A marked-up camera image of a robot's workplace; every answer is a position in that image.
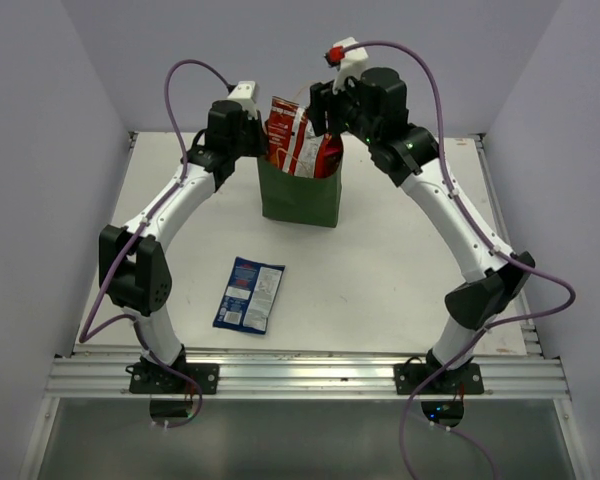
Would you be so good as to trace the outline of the orange red Doritos bag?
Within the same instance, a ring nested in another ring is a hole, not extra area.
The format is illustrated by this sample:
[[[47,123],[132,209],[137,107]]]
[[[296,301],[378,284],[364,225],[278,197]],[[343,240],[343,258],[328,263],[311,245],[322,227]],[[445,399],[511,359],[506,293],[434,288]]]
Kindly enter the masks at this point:
[[[273,97],[266,122],[269,140],[268,161],[283,173],[301,178],[326,178],[329,134],[317,135],[300,105]]]

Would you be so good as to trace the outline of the pink Real chips bag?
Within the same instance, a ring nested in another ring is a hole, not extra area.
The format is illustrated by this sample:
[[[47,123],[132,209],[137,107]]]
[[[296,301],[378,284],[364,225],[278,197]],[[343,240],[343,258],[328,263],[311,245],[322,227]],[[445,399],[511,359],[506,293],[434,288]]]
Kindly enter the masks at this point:
[[[343,142],[340,136],[330,135],[321,145],[319,158],[316,161],[316,177],[327,178],[338,169],[343,156]]]

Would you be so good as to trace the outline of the green brown paper bag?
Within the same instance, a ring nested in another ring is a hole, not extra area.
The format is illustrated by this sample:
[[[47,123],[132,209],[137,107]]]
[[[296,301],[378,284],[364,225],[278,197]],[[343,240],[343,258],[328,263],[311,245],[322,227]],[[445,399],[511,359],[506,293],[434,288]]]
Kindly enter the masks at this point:
[[[342,160],[327,178],[301,178],[283,173],[268,161],[257,160],[262,215],[270,220],[334,228],[339,221]]]

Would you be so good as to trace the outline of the blue snack bag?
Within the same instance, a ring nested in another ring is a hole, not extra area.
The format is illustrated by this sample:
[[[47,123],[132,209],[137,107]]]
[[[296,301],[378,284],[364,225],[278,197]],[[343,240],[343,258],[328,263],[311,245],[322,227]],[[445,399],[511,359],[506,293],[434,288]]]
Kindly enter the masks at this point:
[[[213,326],[265,335],[284,272],[283,265],[236,257]]]

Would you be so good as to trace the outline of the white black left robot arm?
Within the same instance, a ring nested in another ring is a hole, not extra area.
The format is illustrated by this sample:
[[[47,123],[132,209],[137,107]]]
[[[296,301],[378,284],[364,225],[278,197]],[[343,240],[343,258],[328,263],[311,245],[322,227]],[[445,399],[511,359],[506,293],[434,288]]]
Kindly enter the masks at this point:
[[[267,146],[261,114],[249,98],[214,102],[201,137],[201,145],[185,149],[158,196],[124,226],[106,226],[98,240],[97,299],[107,296],[133,322],[146,361],[171,369],[184,346],[166,306],[172,290],[166,251],[194,211],[234,173],[237,160],[261,156]]]

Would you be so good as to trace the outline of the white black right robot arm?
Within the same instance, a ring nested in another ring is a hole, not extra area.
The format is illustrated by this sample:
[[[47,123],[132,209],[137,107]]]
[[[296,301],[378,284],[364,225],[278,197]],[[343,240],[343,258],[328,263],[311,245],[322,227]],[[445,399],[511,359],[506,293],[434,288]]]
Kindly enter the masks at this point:
[[[374,67],[342,85],[309,89],[307,116],[318,134],[349,133],[363,142],[374,165],[424,212],[451,251],[464,279],[444,299],[449,318],[426,363],[436,370],[464,367],[476,334],[518,296],[533,257],[516,254],[443,170],[431,132],[408,119],[407,85],[390,68]]]

